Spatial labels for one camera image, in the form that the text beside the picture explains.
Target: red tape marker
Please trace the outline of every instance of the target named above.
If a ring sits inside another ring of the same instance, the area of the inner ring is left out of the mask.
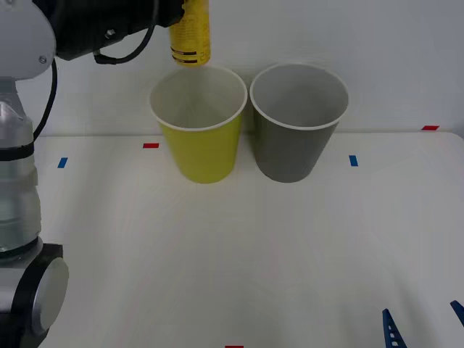
[[[422,128],[422,131],[436,131],[439,127],[439,125],[426,125]]]
[[[144,149],[158,149],[160,145],[158,143],[145,143]]]

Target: blue tape marker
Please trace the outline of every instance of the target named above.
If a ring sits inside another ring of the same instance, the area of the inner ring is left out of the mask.
[[[398,331],[398,327],[395,325],[389,310],[384,310],[382,315],[384,317],[385,347],[407,348],[406,343],[401,337],[401,334]]]
[[[455,310],[457,317],[461,320],[461,323],[464,326],[464,307],[458,301],[451,302],[451,307]]]
[[[357,167],[357,158],[356,156],[349,156],[349,161],[351,162],[352,167]]]
[[[59,168],[59,169],[63,169],[64,167],[66,167],[66,163],[67,163],[67,157],[63,157],[63,158],[59,161],[58,168]]]

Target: cup rim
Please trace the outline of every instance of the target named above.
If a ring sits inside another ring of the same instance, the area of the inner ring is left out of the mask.
[[[154,89],[161,83],[165,82],[166,80],[168,80],[169,78],[171,78],[172,76],[174,76],[175,74],[179,73],[180,71],[184,70],[184,69],[211,69],[211,70],[222,70],[226,73],[229,73],[230,75],[234,76],[235,78],[237,78],[239,81],[240,81],[240,84],[241,86],[243,87],[243,90],[244,90],[244,94],[245,94],[245,97],[244,97],[244,101],[242,103],[242,105],[240,106],[239,110],[233,114],[231,117],[229,117],[227,120],[225,121],[222,121],[221,123],[218,123],[217,125],[211,125],[209,127],[203,127],[203,128],[184,128],[184,127],[179,127],[177,125],[172,125],[170,124],[169,122],[166,122],[164,120],[162,120],[158,115],[157,113],[153,110],[153,107],[152,107],[152,94],[154,92]],[[182,69],[176,69],[170,73],[168,73],[165,77],[163,77],[161,80],[157,81],[153,86],[152,88],[150,89],[150,93],[148,95],[148,104],[149,104],[149,108],[150,108],[150,111],[152,112],[152,114],[154,115],[154,117],[157,119],[157,121],[159,123],[161,123],[162,125],[165,125],[166,127],[168,128],[171,128],[171,129],[175,129],[177,131],[183,131],[183,132],[205,132],[205,131],[212,131],[214,129],[218,129],[218,128],[221,128],[223,127],[224,125],[227,125],[228,123],[234,121],[243,111],[244,111],[244,108],[245,106],[247,105],[247,102],[248,102],[248,88],[247,88],[247,85],[245,84],[245,82],[243,81],[243,79],[239,76],[239,74],[237,74],[236,72],[226,68],[226,67],[218,67],[218,66],[214,66],[214,65],[206,65],[206,66],[202,66],[202,67],[185,67],[185,68],[182,68]]]
[[[297,125],[287,125],[286,123],[282,123],[282,122],[279,122],[277,120],[274,120],[273,118],[271,118],[270,116],[266,115],[265,112],[263,112],[260,107],[257,106],[257,103],[256,101],[254,100],[254,85],[256,84],[256,81],[262,76],[264,75],[265,73],[267,73],[268,71],[270,70],[273,70],[273,69],[276,69],[277,67],[288,67],[288,66],[292,66],[292,65],[303,65],[305,67],[312,67],[312,68],[315,68],[315,69],[318,69],[318,70],[322,70],[326,73],[328,73],[329,75],[332,75],[334,76],[339,82],[340,84],[343,86],[345,92],[347,93],[347,96],[348,96],[348,102],[349,102],[349,92],[348,92],[348,87],[346,85],[346,83],[334,72],[324,68],[324,67],[320,67],[320,66],[317,66],[317,65],[314,65],[314,64],[310,64],[310,63],[302,63],[302,62],[289,62],[289,63],[278,63],[276,65],[272,65],[271,67],[263,70],[262,72],[260,72],[258,75],[255,76],[255,78],[253,79],[253,82],[252,82],[252,85],[249,89],[249,97],[250,99],[252,100],[252,103],[253,103],[253,107],[260,113],[260,115],[262,115],[266,120],[276,124],[276,125],[279,125],[281,127],[284,127],[284,128],[288,128],[288,129],[294,129],[294,130],[297,130],[297,131],[317,131],[319,129],[324,129],[324,128],[328,128],[328,127],[331,127],[332,125],[335,125],[337,124],[338,122],[340,122],[340,119],[347,113],[347,109],[348,109],[348,105],[347,105],[347,108],[343,111],[343,113],[334,121],[332,122],[329,122],[329,123],[326,123],[324,125],[316,125],[314,127],[299,127]]]

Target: black cable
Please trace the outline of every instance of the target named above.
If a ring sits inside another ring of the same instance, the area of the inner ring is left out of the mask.
[[[49,101],[46,103],[45,111],[43,112],[42,120],[38,124],[36,130],[34,131],[34,141],[37,140],[38,136],[41,135],[42,130],[46,125],[46,121],[49,119],[51,108],[53,107],[53,103],[55,101],[55,97],[57,96],[57,89],[58,89],[58,69],[57,63],[55,59],[51,64],[51,91]]]
[[[103,64],[103,65],[118,65],[118,64],[123,64],[130,62],[131,60],[135,59],[136,57],[139,56],[140,53],[146,48],[148,43],[150,42],[150,39],[152,38],[153,32],[154,32],[154,27],[157,25],[157,18],[158,18],[158,9],[160,7],[160,0],[154,0],[153,3],[153,17],[152,17],[152,23],[148,27],[148,31],[145,34],[144,39],[142,40],[141,44],[139,47],[136,48],[134,52],[129,54],[128,56],[124,58],[112,58],[105,56],[103,54],[95,54],[95,62],[97,64]]]

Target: yellow cup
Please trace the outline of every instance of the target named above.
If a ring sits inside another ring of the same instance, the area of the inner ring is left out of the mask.
[[[235,165],[248,91],[221,67],[176,70],[150,95],[150,105],[175,162],[188,179],[215,183]]]

